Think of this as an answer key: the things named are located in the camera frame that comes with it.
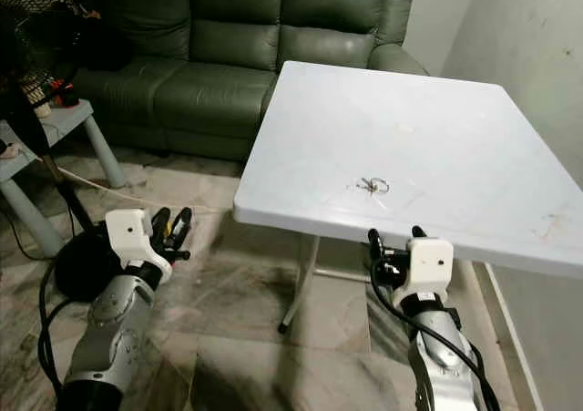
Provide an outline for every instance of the black fan base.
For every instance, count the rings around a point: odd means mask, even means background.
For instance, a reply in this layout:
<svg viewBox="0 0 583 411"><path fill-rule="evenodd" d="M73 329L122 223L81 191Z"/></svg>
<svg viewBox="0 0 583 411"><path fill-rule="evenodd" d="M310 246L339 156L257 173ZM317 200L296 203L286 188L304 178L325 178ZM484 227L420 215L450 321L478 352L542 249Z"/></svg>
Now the black fan base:
<svg viewBox="0 0 583 411"><path fill-rule="evenodd" d="M93 302L122 272L105 228L96 227L69 241L55 258L56 288L77 302Z"/></svg>

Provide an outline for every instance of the table leg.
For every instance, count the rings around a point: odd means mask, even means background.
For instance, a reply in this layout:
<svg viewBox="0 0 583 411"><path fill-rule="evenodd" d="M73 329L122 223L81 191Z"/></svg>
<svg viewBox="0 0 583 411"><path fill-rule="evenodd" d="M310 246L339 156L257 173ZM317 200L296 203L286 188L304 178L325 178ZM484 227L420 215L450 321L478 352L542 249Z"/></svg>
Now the table leg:
<svg viewBox="0 0 583 411"><path fill-rule="evenodd" d="M51 223L46 220L14 180L0 182L0 191L5 195L6 201L14 209L20 221L25 224L38 245L43 249L45 255L55 256L63 247L64 242Z"/></svg>
<svg viewBox="0 0 583 411"><path fill-rule="evenodd" d="M118 160L111 152L103 133L97 126L93 117L89 117L83 123L91 145L97 153L97 158L106 173L107 181L112 188L121 188L126 184L126 177L119 167Z"/></svg>
<svg viewBox="0 0 583 411"><path fill-rule="evenodd" d="M310 289L310 283L313 279L313 271L316 266L316 259L318 258L318 248L320 247L320 237L312 237L312 247L310 250L310 257L307 261L301 261L300 270L298 270L298 282L296 284L295 296L293 297L293 302L288 308L288 311L283 316L278 331L280 334L285 334L292 322L293 316L300 307L300 304L305 299L308 290Z"/></svg>

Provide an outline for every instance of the white wall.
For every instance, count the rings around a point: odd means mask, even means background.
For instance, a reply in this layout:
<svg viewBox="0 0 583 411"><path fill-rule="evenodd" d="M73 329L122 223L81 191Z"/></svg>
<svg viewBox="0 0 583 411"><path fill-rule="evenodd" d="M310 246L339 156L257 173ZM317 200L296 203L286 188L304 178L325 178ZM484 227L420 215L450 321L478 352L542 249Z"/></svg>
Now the white wall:
<svg viewBox="0 0 583 411"><path fill-rule="evenodd" d="M439 76L471 0L413 0L404 49Z"/></svg>
<svg viewBox="0 0 583 411"><path fill-rule="evenodd" d="M583 187L583 0L472 0L444 74L504 86ZM544 408L581 409L583 281L495 275Z"/></svg>

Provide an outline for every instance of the white table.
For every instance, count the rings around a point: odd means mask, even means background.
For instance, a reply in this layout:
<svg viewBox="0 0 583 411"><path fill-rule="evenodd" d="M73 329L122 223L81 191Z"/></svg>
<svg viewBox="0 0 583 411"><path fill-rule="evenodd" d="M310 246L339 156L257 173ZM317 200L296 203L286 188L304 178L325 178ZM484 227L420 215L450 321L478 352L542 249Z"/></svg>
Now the white table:
<svg viewBox="0 0 583 411"><path fill-rule="evenodd" d="M371 228L404 247L418 224L460 259L583 276L583 192L497 85L286 62L234 218L314 235L291 311L319 237Z"/></svg>
<svg viewBox="0 0 583 411"><path fill-rule="evenodd" d="M92 114L93 108L89 102L81 100L79 105L73 108L53 108L51 116L41 122L51 147L73 129L83 124L109 184L112 188L120 188L126 183L124 174ZM6 143L20 142L20 139L5 121L0 122L0 139ZM45 254L54 256L63 246L63 240L12 179L19 170L36 159L35 154L24 145L23 150L13 159L0 159L0 191L5 195L18 218L30 230Z"/></svg>

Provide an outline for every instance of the green leather couch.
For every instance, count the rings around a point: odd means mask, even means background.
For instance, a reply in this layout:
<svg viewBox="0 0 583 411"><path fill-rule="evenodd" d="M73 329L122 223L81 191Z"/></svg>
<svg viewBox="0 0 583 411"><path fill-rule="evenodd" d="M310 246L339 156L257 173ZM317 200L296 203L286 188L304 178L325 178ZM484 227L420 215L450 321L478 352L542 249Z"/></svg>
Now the green leather couch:
<svg viewBox="0 0 583 411"><path fill-rule="evenodd" d="M242 160L286 60L424 74L412 0L90 1L136 51L74 81L111 143Z"/></svg>

